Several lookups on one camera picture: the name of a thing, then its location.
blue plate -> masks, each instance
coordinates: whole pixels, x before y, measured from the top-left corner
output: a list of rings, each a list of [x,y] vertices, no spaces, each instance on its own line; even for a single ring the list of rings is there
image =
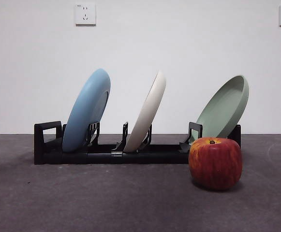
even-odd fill
[[[109,93],[108,73],[103,69],[96,70],[83,86],[69,115],[63,137],[64,152],[72,152],[83,146],[88,125],[101,120]]]

red apple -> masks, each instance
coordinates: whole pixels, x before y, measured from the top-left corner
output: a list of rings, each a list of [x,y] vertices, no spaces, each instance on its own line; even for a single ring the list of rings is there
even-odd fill
[[[189,167],[198,184],[214,190],[229,189],[241,176],[240,147],[231,139],[197,139],[190,148]]]

white plate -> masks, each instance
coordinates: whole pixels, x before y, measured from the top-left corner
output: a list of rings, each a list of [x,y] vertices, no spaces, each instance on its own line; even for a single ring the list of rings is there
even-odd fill
[[[160,106],[165,88],[166,78],[159,71],[126,143],[124,152],[134,152],[141,145]]]

white wall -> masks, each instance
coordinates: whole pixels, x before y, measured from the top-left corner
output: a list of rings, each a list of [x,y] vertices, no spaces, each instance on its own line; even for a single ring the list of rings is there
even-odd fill
[[[101,133],[132,129],[158,69],[167,87],[154,133],[186,133],[237,74],[250,85],[243,132],[281,133],[281,0],[95,2],[97,27],[75,27],[78,1],[0,0],[0,133],[66,123],[99,67],[112,82]]]

ceramic plate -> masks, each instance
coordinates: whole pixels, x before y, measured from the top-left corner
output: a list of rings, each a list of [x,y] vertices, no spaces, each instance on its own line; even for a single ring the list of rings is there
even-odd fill
[[[69,115],[63,137],[64,152],[75,151],[85,143],[88,125],[101,120],[109,93],[107,72],[96,70],[83,86]]]
[[[165,88],[166,79],[159,71],[126,143],[124,152],[134,152],[141,145],[159,108]]]
[[[226,82],[211,98],[197,123],[203,125],[203,137],[226,138],[239,122],[248,102],[249,86],[243,76]],[[190,144],[197,139],[193,131]]]

